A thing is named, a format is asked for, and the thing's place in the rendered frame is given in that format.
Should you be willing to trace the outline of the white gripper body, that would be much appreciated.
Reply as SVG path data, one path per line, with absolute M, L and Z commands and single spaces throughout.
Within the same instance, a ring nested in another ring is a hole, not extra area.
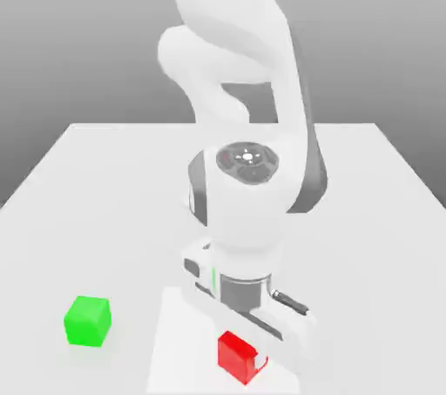
M 261 292 L 261 306 L 246 313 L 228 308 L 194 283 L 186 284 L 182 293 L 187 302 L 208 315 L 220 330 L 230 330 L 261 355 L 297 376 L 305 374 L 317 357 L 314 316 L 297 313 L 275 301 L 266 290 Z

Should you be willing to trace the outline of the small red cube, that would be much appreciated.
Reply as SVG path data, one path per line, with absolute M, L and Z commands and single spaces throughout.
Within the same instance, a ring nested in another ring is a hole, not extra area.
M 218 339 L 218 366 L 247 385 L 258 374 L 253 362 L 256 352 L 251 344 L 227 330 Z

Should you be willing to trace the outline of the small green cube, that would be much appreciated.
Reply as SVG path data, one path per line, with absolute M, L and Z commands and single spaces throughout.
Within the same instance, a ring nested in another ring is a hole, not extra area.
M 110 301 L 77 296 L 64 316 L 64 330 L 71 345 L 101 347 L 112 326 Z

